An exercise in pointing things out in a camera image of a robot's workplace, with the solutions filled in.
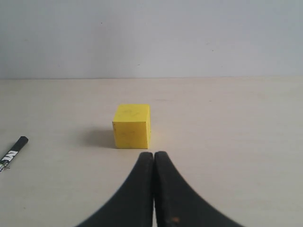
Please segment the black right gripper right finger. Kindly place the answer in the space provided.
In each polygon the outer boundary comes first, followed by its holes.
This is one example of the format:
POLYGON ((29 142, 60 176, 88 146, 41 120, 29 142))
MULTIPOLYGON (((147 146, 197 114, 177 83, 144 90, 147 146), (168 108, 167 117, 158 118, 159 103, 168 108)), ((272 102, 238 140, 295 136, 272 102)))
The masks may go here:
POLYGON ((154 201, 159 227, 240 227, 201 198, 165 151, 154 155, 154 201))

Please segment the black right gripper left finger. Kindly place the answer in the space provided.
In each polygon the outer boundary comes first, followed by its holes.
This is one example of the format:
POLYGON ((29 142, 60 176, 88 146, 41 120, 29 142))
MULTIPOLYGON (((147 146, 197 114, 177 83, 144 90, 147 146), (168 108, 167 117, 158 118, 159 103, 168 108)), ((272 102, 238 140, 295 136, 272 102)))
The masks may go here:
POLYGON ((116 193, 80 227, 151 227, 153 154, 142 152, 116 193))

